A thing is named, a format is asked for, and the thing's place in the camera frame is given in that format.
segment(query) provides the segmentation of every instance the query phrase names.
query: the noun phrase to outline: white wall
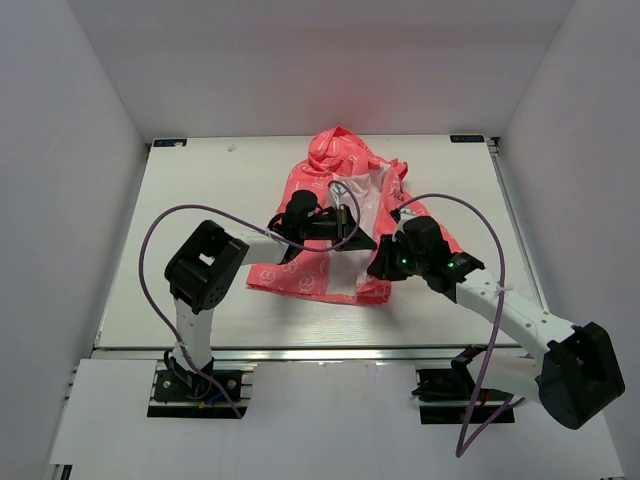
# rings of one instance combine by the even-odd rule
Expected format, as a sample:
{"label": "white wall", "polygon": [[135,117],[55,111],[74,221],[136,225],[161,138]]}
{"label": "white wall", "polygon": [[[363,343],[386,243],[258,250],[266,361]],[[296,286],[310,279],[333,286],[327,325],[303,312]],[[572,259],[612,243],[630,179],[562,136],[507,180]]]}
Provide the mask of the white wall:
{"label": "white wall", "polygon": [[0,465],[42,475],[90,352],[144,146],[64,0],[0,15]]}
{"label": "white wall", "polygon": [[609,330],[627,393],[606,411],[640,478],[640,2],[578,0],[503,139],[551,306]]}
{"label": "white wall", "polygon": [[70,0],[145,140],[502,133],[573,0]]}

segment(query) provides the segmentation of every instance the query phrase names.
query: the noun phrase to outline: garment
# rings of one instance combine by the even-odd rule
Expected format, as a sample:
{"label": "garment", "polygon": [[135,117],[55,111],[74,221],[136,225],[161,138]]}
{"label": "garment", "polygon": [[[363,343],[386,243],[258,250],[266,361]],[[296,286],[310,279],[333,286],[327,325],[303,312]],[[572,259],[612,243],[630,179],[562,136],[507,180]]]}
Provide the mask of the garment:
{"label": "garment", "polygon": [[[403,188],[407,164],[397,159],[386,161],[376,156],[358,136],[342,127],[324,131],[311,140],[308,157],[297,164],[287,179],[282,203],[283,212],[296,190],[310,190],[320,206],[328,206],[330,180],[345,182],[355,193],[362,217],[360,227],[379,242],[383,234],[393,233],[396,223],[390,212],[411,198]],[[349,205],[355,217],[353,201],[348,194],[341,202]],[[429,215],[415,202],[408,208],[418,215]],[[452,251],[462,251],[456,240],[441,226]],[[327,241],[307,241],[306,245],[322,248]],[[385,303],[391,294],[391,282],[378,280],[366,273],[375,252],[301,252],[285,265],[254,265],[247,278],[252,288],[291,295],[309,300],[371,305]]]}

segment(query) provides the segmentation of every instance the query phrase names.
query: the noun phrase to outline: tabletop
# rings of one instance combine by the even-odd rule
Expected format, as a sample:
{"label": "tabletop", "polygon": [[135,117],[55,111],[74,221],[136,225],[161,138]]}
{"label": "tabletop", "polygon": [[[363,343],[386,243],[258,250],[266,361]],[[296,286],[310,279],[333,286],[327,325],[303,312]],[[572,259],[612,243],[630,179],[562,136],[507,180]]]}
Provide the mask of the tabletop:
{"label": "tabletop", "polygon": [[[376,155],[407,162],[407,190],[438,192],[476,206],[503,243],[506,283],[534,298],[485,143],[452,143],[447,135],[363,136]],[[193,138],[184,146],[152,147],[117,274],[103,314],[97,347],[165,348],[169,329],[142,294],[137,259],[144,234],[158,214],[176,204],[210,205],[258,225],[266,225],[279,205],[293,166],[306,158],[310,137]],[[462,248],[498,273],[496,247],[483,224],[464,207],[446,200],[426,202],[431,214]],[[162,310],[174,318],[164,268],[196,226],[210,214],[181,211],[167,217],[151,239],[146,279]],[[222,218],[214,221],[242,230]],[[380,306],[320,303],[252,290],[242,267],[225,300],[216,308],[214,347],[462,346],[486,343],[490,324],[432,292],[419,278],[397,282]],[[500,344],[514,343],[506,335]]]}

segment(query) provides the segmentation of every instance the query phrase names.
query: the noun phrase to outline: gray panel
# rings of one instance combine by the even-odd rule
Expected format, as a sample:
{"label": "gray panel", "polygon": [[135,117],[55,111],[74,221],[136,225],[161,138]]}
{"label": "gray panel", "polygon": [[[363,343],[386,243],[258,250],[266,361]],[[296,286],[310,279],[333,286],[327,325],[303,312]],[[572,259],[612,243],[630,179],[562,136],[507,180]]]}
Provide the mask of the gray panel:
{"label": "gray panel", "polygon": [[90,352],[144,147],[64,0],[0,15],[0,465],[41,478]]}
{"label": "gray panel", "polygon": [[627,393],[606,411],[640,478],[640,3],[576,2],[518,107],[503,158],[550,307],[611,334]]}
{"label": "gray panel", "polygon": [[71,0],[154,136],[499,135],[571,0]]}

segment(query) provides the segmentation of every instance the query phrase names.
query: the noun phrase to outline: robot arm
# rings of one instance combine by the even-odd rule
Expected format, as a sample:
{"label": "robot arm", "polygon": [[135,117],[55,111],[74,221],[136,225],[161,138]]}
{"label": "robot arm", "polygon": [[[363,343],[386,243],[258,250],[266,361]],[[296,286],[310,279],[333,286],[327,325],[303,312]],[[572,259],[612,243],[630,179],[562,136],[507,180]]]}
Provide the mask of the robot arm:
{"label": "robot arm", "polygon": [[[333,204],[343,193],[330,191]],[[333,245],[351,236],[339,250],[375,250],[376,243],[357,224],[346,205],[320,210],[315,194],[307,190],[295,192],[285,211],[269,222],[269,230],[279,237],[304,244],[305,240],[327,240]],[[255,263],[284,264],[293,260],[300,249],[258,233],[231,235],[211,220],[202,222],[169,261],[165,278],[176,307],[176,328],[182,344],[176,342],[165,353],[165,364],[199,398],[209,385],[196,375],[184,358],[188,352],[193,364],[210,374],[211,325],[215,307],[224,299],[238,269]]]}
{"label": "robot arm", "polygon": [[[395,211],[393,235],[383,235],[368,273],[380,279],[424,278],[434,291],[493,322],[500,287],[482,262],[453,253],[431,217]],[[540,402],[562,425],[577,429],[622,395],[625,386],[607,332],[595,323],[579,327],[505,291],[500,328],[528,358],[493,353],[483,387]],[[469,347],[452,362],[473,388],[485,347]],[[420,394],[429,386],[421,386]]]}

